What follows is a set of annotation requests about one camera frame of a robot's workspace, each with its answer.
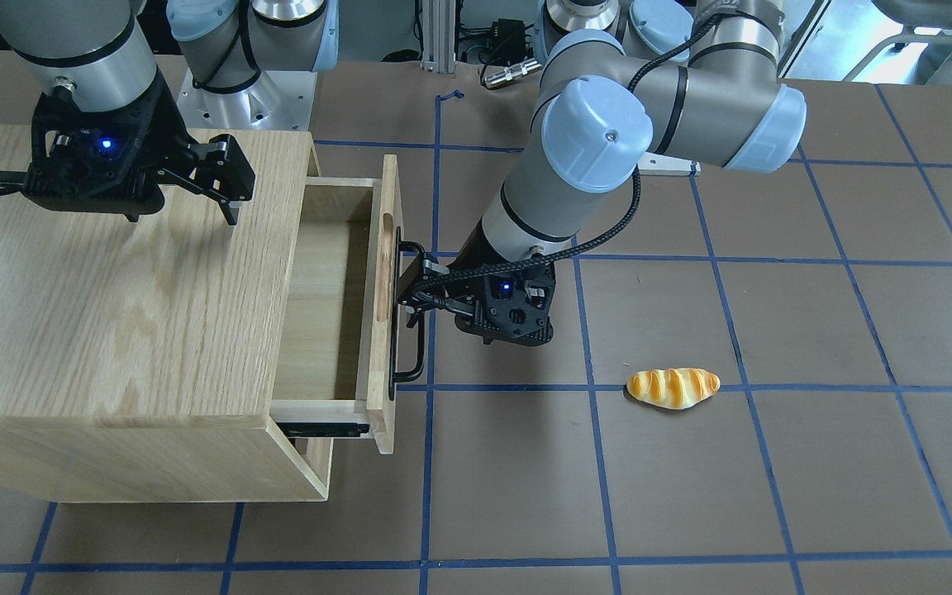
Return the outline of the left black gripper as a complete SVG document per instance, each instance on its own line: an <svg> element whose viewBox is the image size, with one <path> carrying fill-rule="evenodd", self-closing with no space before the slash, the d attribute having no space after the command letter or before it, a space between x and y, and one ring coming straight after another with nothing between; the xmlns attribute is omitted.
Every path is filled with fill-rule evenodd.
<svg viewBox="0 0 952 595"><path fill-rule="evenodd" d="M431 254L417 256L401 274L400 286L412 286L429 278L450 274ZM399 305L407 309L408 325L416 325L424 312L452 312L455 326L465 334L522 346L551 342L550 306L555 296L555 264L540 264L505 274L489 274L446 286L445 295L413 293Z"/></svg>

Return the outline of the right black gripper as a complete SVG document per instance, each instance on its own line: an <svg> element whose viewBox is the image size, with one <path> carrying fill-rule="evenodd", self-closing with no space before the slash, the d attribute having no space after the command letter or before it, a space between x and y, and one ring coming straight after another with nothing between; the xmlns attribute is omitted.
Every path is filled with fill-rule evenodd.
<svg viewBox="0 0 952 595"><path fill-rule="evenodd" d="M50 211L120 214L135 222L164 207L159 186L214 201L228 226L252 200L256 174L232 135L196 142L167 87L148 87L110 112L81 112L71 91L38 98L31 164L21 193Z"/></svg>

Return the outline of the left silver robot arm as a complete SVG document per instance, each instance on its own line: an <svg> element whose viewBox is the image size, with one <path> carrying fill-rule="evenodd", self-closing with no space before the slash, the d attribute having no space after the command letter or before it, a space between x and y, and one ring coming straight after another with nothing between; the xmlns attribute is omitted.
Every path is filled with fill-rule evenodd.
<svg viewBox="0 0 952 595"><path fill-rule="evenodd" d="M686 41L645 61L609 31L571 31L541 72L528 146L453 263L420 255L397 286L408 326L452 312L484 342L553 335L555 265L597 248L634 218L645 152L770 173L807 120L778 80L781 1L699 1Z"/></svg>

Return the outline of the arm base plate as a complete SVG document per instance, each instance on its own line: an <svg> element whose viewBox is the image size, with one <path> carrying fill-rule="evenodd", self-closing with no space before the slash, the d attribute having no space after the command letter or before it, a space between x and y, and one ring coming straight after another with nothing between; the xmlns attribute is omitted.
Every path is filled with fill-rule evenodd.
<svg viewBox="0 0 952 595"><path fill-rule="evenodd" d="M189 128L224 131L307 131L318 74L269 71L233 94L197 90L187 72L177 105Z"/></svg>
<svg viewBox="0 0 952 595"><path fill-rule="evenodd" d="M642 176L679 177L699 176L702 173L702 166L695 159L666 157L653 152L645 152L637 167Z"/></svg>

